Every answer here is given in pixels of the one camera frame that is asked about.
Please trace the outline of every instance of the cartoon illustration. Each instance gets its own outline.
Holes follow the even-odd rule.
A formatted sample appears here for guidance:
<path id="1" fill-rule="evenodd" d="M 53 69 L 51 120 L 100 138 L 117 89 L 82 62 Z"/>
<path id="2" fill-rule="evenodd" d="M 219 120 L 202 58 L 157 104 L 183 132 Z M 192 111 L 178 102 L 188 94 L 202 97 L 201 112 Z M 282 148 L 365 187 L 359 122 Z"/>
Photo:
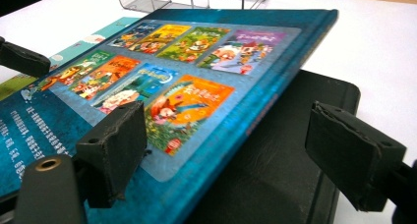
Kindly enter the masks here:
<path id="1" fill-rule="evenodd" d="M 153 54 L 189 28 L 190 26 L 164 25 L 141 41 L 136 42 L 129 49 L 146 54 Z"/>
<path id="2" fill-rule="evenodd" d="M 224 84 L 183 76 L 147 107 L 149 143 L 175 155 L 233 90 Z"/>
<path id="3" fill-rule="evenodd" d="M 229 31 L 227 28 L 196 27 L 156 57 L 192 63 Z"/>
<path id="4" fill-rule="evenodd" d="M 175 71 L 145 63 L 130 80 L 125 81 L 113 91 L 103 94 L 92 106 L 108 114 L 116 107 L 128 102 L 141 100 L 144 103 L 159 91 L 165 84 L 170 83 Z"/>
<path id="5" fill-rule="evenodd" d="M 284 36 L 283 32 L 238 29 L 198 66 L 248 75 Z"/>
<path id="6" fill-rule="evenodd" d="M 123 33 L 118 38 L 112 40 L 108 43 L 108 45 L 114 47 L 130 48 L 136 42 L 142 40 L 145 36 L 158 29 L 159 27 L 161 27 L 159 24 L 140 24 L 137 27 Z"/>
<path id="7" fill-rule="evenodd" d="M 46 78 L 39 83 L 38 87 L 41 91 L 44 91 L 56 83 L 71 85 L 85 77 L 88 73 L 90 73 L 92 70 L 113 56 L 114 55 L 111 53 L 97 50 L 85 59 L 75 63 L 74 65 L 71 65 L 67 69 L 64 69 L 61 73 Z"/>
<path id="8" fill-rule="evenodd" d="M 118 55 L 77 83 L 70 90 L 85 99 L 92 99 L 132 71 L 141 61 Z"/>

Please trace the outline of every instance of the teal book cover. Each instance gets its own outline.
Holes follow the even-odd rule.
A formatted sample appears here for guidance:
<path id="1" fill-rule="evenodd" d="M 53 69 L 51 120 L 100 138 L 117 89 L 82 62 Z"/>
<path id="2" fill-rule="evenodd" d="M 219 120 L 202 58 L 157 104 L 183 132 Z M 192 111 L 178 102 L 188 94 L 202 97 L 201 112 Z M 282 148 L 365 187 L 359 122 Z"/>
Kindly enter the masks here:
<path id="1" fill-rule="evenodd" d="M 30 163 L 73 156 L 77 141 L 112 109 L 141 100 L 150 153 L 125 199 L 109 209 L 86 204 L 87 218 L 183 222 L 337 15 L 157 10 L 143 17 L 24 88 L 30 98 L 16 92 L 0 101 L 0 196 L 19 188 Z"/>

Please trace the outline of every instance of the cartoon character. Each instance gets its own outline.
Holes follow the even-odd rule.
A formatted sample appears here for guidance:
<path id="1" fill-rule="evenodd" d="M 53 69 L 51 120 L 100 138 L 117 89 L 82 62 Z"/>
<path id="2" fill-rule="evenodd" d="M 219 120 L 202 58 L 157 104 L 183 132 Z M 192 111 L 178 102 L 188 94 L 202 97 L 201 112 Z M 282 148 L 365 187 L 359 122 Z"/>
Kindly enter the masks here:
<path id="1" fill-rule="evenodd" d="M 259 56 L 255 59 L 255 61 L 261 61 L 262 59 L 267 57 L 267 54 L 270 53 L 271 51 L 272 51 L 272 48 L 268 45 L 265 45 L 262 48 L 261 53 L 259 54 Z"/>
<path id="2" fill-rule="evenodd" d="M 188 49 L 186 49 L 186 53 L 196 53 L 202 52 L 209 48 L 209 41 L 206 39 L 195 41 Z"/>
<path id="3" fill-rule="evenodd" d="M 164 44 L 160 42 L 144 42 L 138 45 L 135 45 L 131 48 L 134 51 L 142 51 L 147 54 L 153 54 L 159 48 L 161 48 Z"/>
<path id="4" fill-rule="evenodd" d="M 236 57 L 236 54 L 239 52 L 239 49 L 233 47 L 232 45 L 225 45 L 221 48 L 216 49 L 212 52 L 201 64 L 201 67 L 215 66 L 218 63 L 224 61 L 233 60 Z"/>
<path id="5" fill-rule="evenodd" d="M 180 106 L 182 103 L 183 101 L 179 101 L 175 104 L 171 104 L 169 98 L 161 96 L 150 108 L 150 115 L 157 124 L 163 125 L 166 121 L 175 120 L 178 114 L 187 110 L 207 107 L 204 103 Z"/>
<path id="6" fill-rule="evenodd" d="M 83 61 L 83 63 L 81 63 L 81 64 L 78 64 L 78 65 L 76 65 L 76 66 L 81 66 L 81 67 L 84 67 L 84 68 L 86 68 L 86 67 L 88 67 L 88 66 L 90 66 L 90 65 L 95 65 L 96 63 L 94 62 L 94 61 L 89 61 L 89 60 L 84 60 Z"/>
<path id="7" fill-rule="evenodd" d="M 122 36 L 120 36 L 120 38 L 121 38 L 122 40 L 127 41 L 127 40 L 131 40 L 131 39 L 136 38 L 136 35 L 137 35 L 137 34 L 138 34 L 137 32 L 133 32 L 133 33 L 126 33 L 126 34 L 122 34 Z"/>
<path id="8" fill-rule="evenodd" d="M 162 35 L 162 33 L 155 33 L 151 36 L 151 38 L 157 39 L 157 38 L 160 38 L 161 35 Z"/>
<path id="9" fill-rule="evenodd" d="M 80 96 L 82 98 L 86 98 L 86 99 L 90 99 L 92 98 L 95 93 L 100 89 L 100 85 L 98 84 L 94 84 L 94 85 L 87 85 L 87 87 L 85 87 L 83 89 L 83 92 L 80 93 Z"/>
<path id="10" fill-rule="evenodd" d="M 107 84 L 110 82 L 112 75 L 113 73 L 108 72 L 103 77 L 96 79 L 96 81 L 101 85 Z"/>
<path id="11" fill-rule="evenodd" d="M 162 95 L 150 108 L 150 115 L 157 124 L 163 124 L 165 123 L 166 119 L 173 119 L 176 117 L 177 106 L 182 102 L 183 101 L 180 101 L 176 104 L 171 104 L 169 98 Z"/>
<path id="12" fill-rule="evenodd" d="M 252 71 L 253 67 L 251 65 L 244 65 L 240 68 L 240 74 L 246 75 L 248 72 Z"/>
<path id="13" fill-rule="evenodd" d="M 166 36 L 163 37 L 164 39 L 167 39 L 168 41 L 171 41 L 174 38 L 174 35 L 172 33 L 168 33 Z"/>
<path id="14" fill-rule="evenodd" d="M 76 72 L 78 72 L 81 68 L 79 66 L 73 66 L 68 68 L 64 73 L 61 74 L 61 76 L 57 76 L 59 82 L 64 82 L 70 77 L 72 77 Z"/>
<path id="15" fill-rule="evenodd" d="M 122 90 L 110 97 L 108 97 L 104 102 L 102 103 L 102 106 L 98 109 L 105 113 L 109 114 L 111 111 L 113 111 L 115 108 L 117 108 L 120 105 L 133 102 L 139 97 L 139 94 L 132 89 Z"/>
<path id="16" fill-rule="evenodd" d="M 185 47 L 187 47 L 187 41 L 183 40 L 181 42 L 176 43 L 175 45 L 178 46 L 178 48 L 180 49 L 184 49 Z"/>
<path id="17" fill-rule="evenodd" d="M 185 59 L 185 61 L 190 63 L 190 62 L 195 61 L 196 59 L 197 59 L 196 55 L 190 55 L 190 56 L 187 57 L 187 59 Z"/>
<path id="18" fill-rule="evenodd" d="M 73 91 L 75 94 L 81 94 L 81 93 L 83 93 L 83 91 L 84 91 L 85 89 L 87 89 L 87 85 L 86 85 L 86 84 L 84 84 L 84 83 L 82 83 L 82 82 L 79 82 L 79 83 L 77 84 L 77 86 L 76 86 L 76 87 L 74 87 L 74 88 L 72 89 L 72 91 Z"/>
<path id="19" fill-rule="evenodd" d="M 249 60 L 255 54 L 256 51 L 258 51 L 258 45 L 255 41 L 242 45 L 240 49 L 241 53 L 238 63 L 241 65 L 245 65 L 249 62 Z"/>
<path id="20" fill-rule="evenodd" d="M 89 71 L 91 71 L 91 70 L 92 70 L 92 67 L 88 67 L 88 68 L 82 70 L 81 72 L 79 72 L 79 75 L 84 76 L 84 75 L 88 74 Z"/>
<path id="21" fill-rule="evenodd" d="M 42 83 L 40 83 L 39 84 L 39 86 L 41 86 L 42 84 L 44 84 L 41 88 L 40 88 L 40 90 L 41 91 L 44 91 L 44 90 L 47 90 L 47 89 L 49 89 L 51 86 L 53 86 L 56 82 L 58 81 L 58 78 L 57 77 L 50 77 L 50 78 L 47 78 L 47 79 L 45 79 L 44 81 L 42 81 Z"/>

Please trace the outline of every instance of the white table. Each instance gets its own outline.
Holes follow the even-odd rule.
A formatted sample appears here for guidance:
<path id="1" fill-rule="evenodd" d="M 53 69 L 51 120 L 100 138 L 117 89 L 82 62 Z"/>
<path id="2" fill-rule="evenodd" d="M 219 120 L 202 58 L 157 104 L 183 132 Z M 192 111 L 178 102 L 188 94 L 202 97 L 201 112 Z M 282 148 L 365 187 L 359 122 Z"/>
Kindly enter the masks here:
<path id="1" fill-rule="evenodd" d="M 303 69 L 356 84 L 362 93 L 357 117 L 407 146 L 404 162 L 411 166 L 417 159 L 417 0 L 267 0 L 264 7 L 339 10 Z M 43 0 L 1 17 L 0 36 L 52 56 L 121 17 L 145 14 L 124 10 L 118 0 Z M 0 66 L 0 83 L 15 74 Z M 383 213 L 356 212 L 340 195 L 334 223 L 390 223 L 393 210 L 389 202 Z"/>

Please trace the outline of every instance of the book title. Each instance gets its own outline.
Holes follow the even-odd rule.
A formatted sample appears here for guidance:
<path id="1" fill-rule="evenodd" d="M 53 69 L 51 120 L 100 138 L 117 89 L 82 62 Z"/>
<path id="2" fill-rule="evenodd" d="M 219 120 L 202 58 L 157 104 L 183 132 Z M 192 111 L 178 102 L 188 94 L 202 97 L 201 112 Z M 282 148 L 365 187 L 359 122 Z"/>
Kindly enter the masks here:
<path id="1" fill-rule="evenodd" d="M 162 31 L 166 32 L 182 32 L 184 31 L 183 28 L 163 28 Z"/>
<path id="2" fill-rule="evenodd" d="M 193 31 L 191 33 L 191 35 L 202 35 L 202 36 L 205 35 L 205 36 L 215 36 L 215 37 L 220 37 L 221 36 L 221 34 L 216 33 L 216 32 L 212 32 L 212 31 L 200 31 L 200 30 Z"/>
<path id="3" fill-rule="evenodd" d="M 107 59 L 109 56 L 106 54 L 102 54 L 102 53 L 94 53 L 93 55 L 91 55 L 90 57 L 90 61 L 91 62 L 100 62 L 103 61 L 105 59 Z"/>
<path id="4" fill-rule="evenodd" d="M 121 69 L 129 69 L 130 66 L 129 64 L 125 64 L 124 62 L 119 62 L 119 61 L 111 61 L 108 63 L 108 65 L 110 66 L 114 66 L 116 68 L 121 68 Z"/>
<path id="5" fill-rule="evenodd" d="M 253 39 L 253 40 L 263 40 L 263 41 L 274 41 L 276 38 L 274 36 L 268 37 L 265 35 L 247 35 L 247 34 L 240 34 L 236 38 L 238 39 Z"/>
<path id="6" fill-rule="evenodd" d="M 154 26 L 138 26 L 138 29 L 146 29 L 146 30 L 150 30 L 150 29 L 155 29 Z"/>
<path id="7" fill-rule="evenodd" d="M 195 94 L 198 97 L 208 99 L 208 100 L 211 100 L 211 101 L 218 101 L 219 97 L 220 97 L 218 94 L 212 94 L 206 89 L 196 88 L 193 84 L 188 85 L 184 89 L 184 92 L 187 93 L 187 94 Z"/>
<path id="8" fill-rule="evenodd" d="M 146 69 L 141 69 L 138 71 L 139 74 L 143 74 L 143 75 L 148 75 L 150 77 L 154 77 L 156 79 L 159 79 L 161 81 L 168 81 L 170 76 L 166 76 L 166 75 L 159 75 L 154 71 L 150 71 L 150 70 L 146 70 Z"/>

